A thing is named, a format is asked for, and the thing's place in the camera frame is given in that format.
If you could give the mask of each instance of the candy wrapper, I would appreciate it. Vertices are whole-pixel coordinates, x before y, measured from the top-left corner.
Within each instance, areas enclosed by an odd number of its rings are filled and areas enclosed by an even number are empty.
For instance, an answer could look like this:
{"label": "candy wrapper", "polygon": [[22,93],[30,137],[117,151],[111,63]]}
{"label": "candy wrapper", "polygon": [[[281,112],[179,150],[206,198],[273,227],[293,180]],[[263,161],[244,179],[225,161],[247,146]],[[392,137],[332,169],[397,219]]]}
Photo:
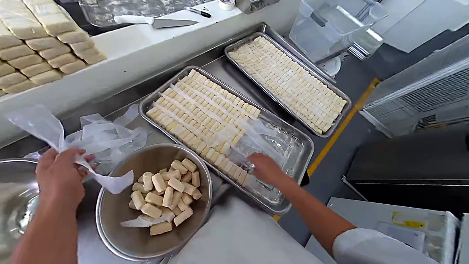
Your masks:
{"label": "candy wrapper", "polygon": [[174,217],[175,215],[173,212],[164,213],[159,218],[152,218],[149,216],[143,218],[141,216],[138,216],[135,219],[121,222],[121,226],[123,227],[150,227],[152,225],[156,225],[164,221],[171,222],[174,219]]}
{"label": "candy wrapper", "polygon": [[[137,105],[114,122],[94,114],[81,117],[82,130],[64,138],[64,128],[60,121],[43,105],[16,110],[6,114],[7,119],[33,136],[44,140],[49,146],[62,152],[72,146],[83,148],[86,154],[95,154],[95,161],[100,165],[98,172],[107,174],[122,158],[142,148],[150,133],[145,128],[127,129],[137,117]],[[113,194],[120,193],[134,182],[133,171],[121,177],[109,177],[94,171],[83,156],[76,158],[76,163],[87,168],[92,178]]]}

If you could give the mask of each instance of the stainless steel counter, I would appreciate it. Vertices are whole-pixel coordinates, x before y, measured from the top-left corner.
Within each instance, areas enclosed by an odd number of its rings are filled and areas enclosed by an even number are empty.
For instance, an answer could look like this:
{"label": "stainless steel counter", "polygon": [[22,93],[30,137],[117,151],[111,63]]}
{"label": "stainless steel counter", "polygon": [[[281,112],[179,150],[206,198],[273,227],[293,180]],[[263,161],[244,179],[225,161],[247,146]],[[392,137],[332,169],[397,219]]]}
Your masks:
{"label": "stainless steel counter", "polygon": [[[231,39],[227,39],[213,47],[207,48],[205,51],[195,53],[194,55],[176,62],[165,69],[155,69],[153,74],[147,76],[143,81],[136,85],[128,85],[128,88],[121,93],[104,100],[90,102],[87,105],[68,112],[68,115],[65,114],[58,117],[61,119],[67,134],[80,129],[80,116],[99,113],[102,116],[105,116],[108,120],[114,120],[116,117],[121,116],[131,104],[138,103],[143,97],[156,90],[182,68],[188,65],[196,65],[213,74],[227,85],[250,98],[255,103],[276,114],[287,123],[292,124],[305,132],[314,140],[315,136],[292,118],[291,115],[275,103],[267,94],[259,89],[256,84],[240,72],[224,56],[223,50],[227,45],[258,31],[259,28],[263,26],[264,25],[259,25],[244,30],[242,33]],[[140,126],[149,127],[152,130],[152,133],[148,137],[147,145],[156,143],[172,143],[165,134],[150,126],[139,116],[128,125],[128,128],[133,129]],[[42,149],[43,147],[45,147],[45,143],[32,136],[28,136],[0,149],[0,158],[21,157],[27,153]],[[225,193],[226,190],[228,190],[229,185],[225,184],[221,178],[213,173],[212,182],[214,190],[213,201],[216,202],[217,199]],[[101,186],[94,180],[86,182],[84,186],[86,195],[78,208],[77,214],[78,228],[80,232],[78,237],[78,261],[86,264],[132,263],[131,261],[121,259],[111,253],[99,238],[95,223],[95,208],[96,199]]]}

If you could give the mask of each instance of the knife handle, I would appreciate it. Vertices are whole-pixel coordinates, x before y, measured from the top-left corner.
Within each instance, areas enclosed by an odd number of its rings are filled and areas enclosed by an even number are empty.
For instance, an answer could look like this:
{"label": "knife handle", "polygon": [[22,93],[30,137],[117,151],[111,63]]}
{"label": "knife handle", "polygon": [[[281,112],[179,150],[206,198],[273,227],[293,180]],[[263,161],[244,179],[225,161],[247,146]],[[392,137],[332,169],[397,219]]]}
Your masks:
{"label": "knife handle", "polygon": [[154,18],[151,16],[123,15],[123,16],[115,16],[114,21],[116,21],[117,24],[131,23],[131,24],[153,25]]}

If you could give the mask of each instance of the metal bowl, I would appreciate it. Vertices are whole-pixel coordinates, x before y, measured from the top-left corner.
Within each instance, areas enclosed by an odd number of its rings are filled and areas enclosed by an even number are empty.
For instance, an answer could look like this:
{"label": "metal bowl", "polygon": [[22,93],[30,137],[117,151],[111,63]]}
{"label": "metal bowl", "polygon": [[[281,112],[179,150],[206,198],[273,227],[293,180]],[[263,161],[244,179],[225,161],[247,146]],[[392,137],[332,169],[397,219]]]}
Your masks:
{"label": "metal bowl", "polygon": [[126,228],[120,222],[136,218],[140,212],[129,208],[132,187],[120,194],[101,189],[96,205],[96,225],[106,247],[114,254],[133,261],[148,261],[170,256],[181,249],[204,224],[212,199],[212,181],[202,159],[190,149],[176,144],[156,144],[144,147],[122,160],[110,176],[121,176],[134,170],[135,181],[147,171],[157,173],[169,168],[175,159],[190,159],[200,172],[202,198],[194,200],[194,215],[173,230],[150,236],[149,228]]}
{"label": "metal bowl", "polygon": [[0,160],[0,263],[7,261],[39,202],[36,160]]}

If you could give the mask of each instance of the marker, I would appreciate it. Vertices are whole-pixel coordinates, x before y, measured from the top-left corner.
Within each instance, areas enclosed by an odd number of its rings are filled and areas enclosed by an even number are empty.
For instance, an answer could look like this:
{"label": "marker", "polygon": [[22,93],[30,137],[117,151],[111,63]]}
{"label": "marker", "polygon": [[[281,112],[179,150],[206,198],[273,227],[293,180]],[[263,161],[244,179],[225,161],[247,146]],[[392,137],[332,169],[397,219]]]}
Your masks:
{"label": "marker", "polygon": [[199,14],[201,16],[205,16],[205,17],[208,17],[208,18],[211,18],[212,15],[210,15],[209,13],[207,12],[204,12],[204,11],[199,11],[197,9],[193,9],[193,8],[190,8],[190,7],[186,7],[186,10],[187,11],[190,11],[190,12],[193,12],[193,13],[196,13],[196,14]]}

